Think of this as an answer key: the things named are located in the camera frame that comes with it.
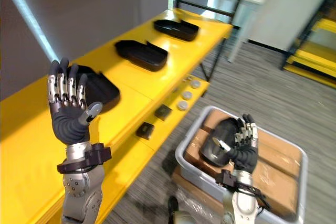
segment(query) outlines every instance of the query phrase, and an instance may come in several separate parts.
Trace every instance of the metal shelf frame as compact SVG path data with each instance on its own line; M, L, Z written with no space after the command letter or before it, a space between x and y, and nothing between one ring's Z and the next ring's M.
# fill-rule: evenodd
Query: metal shelf frame
M288 58L291 55L295 55L297 50L299 50L303 46L303 44L308 40L308 38L311 35L316 23L325 16L325 13L328 11L329 6L334 5L335 2L336 2L336 0L323 0L322 1L322 3L317 8L315 13L311 16L311 18L307 22L304 29L294 39L292 45L288 48L287 52L283 55L284 59L282 61L281 69L284 69Z
M237 12L237 9L238 9L238 6L240 4L240 1L241 0L237 0L236 3L235 3L235 6L232 10L232 12L225 12L223 10L220 10L220 9L215 9L215 8L212 8L212 7L209 7L209 6L205 6L205 5L200 5L200 4L197 4L197 3L194 3L194 2L190 2L190 1L186 1L186 0L175 0L175 7L176 8L180 8L181 4L186 4L186 5L190 5L190 6L194 6L194 7L197 7L197 8L200 8L200 9L204 9L204 10L209 10L211 12L215 12L215 13L218 13L218 14L222 14L224 16L228 16L230 17L229 19L229 24L232 24L232 21L235 17L235 14ZM210 82L211 81L211 78L213 76L213 73L215 71L215 68L217 66L217 63L220 59L220 56L223 52L223 49L224 49L224 46L225 46L225 41L226 39L222 39L222 41L219 43L219 46L218 46L218 52L217 52L217 55L212 63L212 66L211 66L211 69L210 69L210 73L207 74L203 64L201 63L200 64L200 67L201 67L201 70L202 70L202 73L206 79L206 81Z

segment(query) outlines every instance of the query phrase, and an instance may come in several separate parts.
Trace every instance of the gray carpet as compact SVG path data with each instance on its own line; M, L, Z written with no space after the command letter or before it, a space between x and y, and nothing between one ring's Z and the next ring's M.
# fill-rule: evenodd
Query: gray carpet
M301 146L309 157L305 223L336 222L336 90L287 71L282 55L244 44L234 63L227 63L232 41L219 61L205 97L200 98L125 196L105 220L115 223L167 223L167 199L177 195L198 223L219 223L219 216L200 206L172 181L174 150L206 105L240 115L248 112L259 126ZM206 58L210 67L215 51ZM197 68L197 76L202 76Z

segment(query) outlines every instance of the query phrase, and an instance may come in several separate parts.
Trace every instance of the robotic hand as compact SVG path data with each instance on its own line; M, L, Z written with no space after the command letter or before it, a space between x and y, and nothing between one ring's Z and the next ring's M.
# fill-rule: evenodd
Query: robotic hand
M102 103L86 105L87 76L80 77L76 89L78 66L72 65L67 80L68 65L67 59L53 61L47 82L52 129L67 145L66 159L57 166L66 191L61 223L94 224L102 201L102 164L111 159L111 149L90 144L89 124L100 113Z
M233 173L222 170L216 177L216 183L228 189L223 196L225 209L223 224L255 223L260 198L266 208L269 205L260 190L253 187L252 172L258 161L258 129L251 115L243 115L237 120L240 132L235 134L235 147L231 148L224 141L213 138L226 155L235 163Z

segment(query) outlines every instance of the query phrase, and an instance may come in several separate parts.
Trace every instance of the silver metal arm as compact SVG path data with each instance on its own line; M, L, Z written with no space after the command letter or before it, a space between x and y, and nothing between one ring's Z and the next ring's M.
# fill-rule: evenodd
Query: silver metal arm
M239 182L246 185L253 184L251 174L242 170L234 170ZM222 224L252 224L258 212L258 202L253 196L247 195L250 192L241 190L240 192L228 191L223 195L224 214Z
M69 145L67 160L64 164L85 159L85 152L91 150L89 141ZM96 221L102 201L101 184L104 179L104 169L98 165L88 172L83 169L63 175L63 185L66 191L62 211L62 224L93 224Z
M100 113L102 103L87 106L82 74L76 88L77 65L69 61L53 61L48 76L48 100L55 136L67 145L66 160L57 166L63 174L65 200L62 224L94 224L102 201L101 184L104 179L102 163L111 158L109 147L90 144L89 124Z

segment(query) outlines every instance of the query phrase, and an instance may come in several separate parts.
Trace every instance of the black tray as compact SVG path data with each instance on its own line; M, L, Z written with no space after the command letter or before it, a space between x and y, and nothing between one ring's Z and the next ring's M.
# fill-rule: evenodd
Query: black tray
M135 40L121 40L114 45L121 57L150 71L160 70L167 61L168 52L148 41L143 44Z
M76 86L78 87L78 81L80 76L85 73L88 76L88 81L85 87L86 103L90 105L93 102L101 102L103 104L102 112L110 110L115 107L120 101L119 89L99 72L98 74L93 71L92 68L87 66L78 66L78 72L76 76Z
M154 21L154 28L164 34L186 40L192 41L196 38L199 27L188 23L184 20L175 22L167 19L159 19Z
M223 167L229 163L229 158L221 148L213 141L213 137L223 140L231 148L235 145L235 134L239 131L236 119L228 118L220 121L217 126L210 132L201 147L201 154L209 164Z

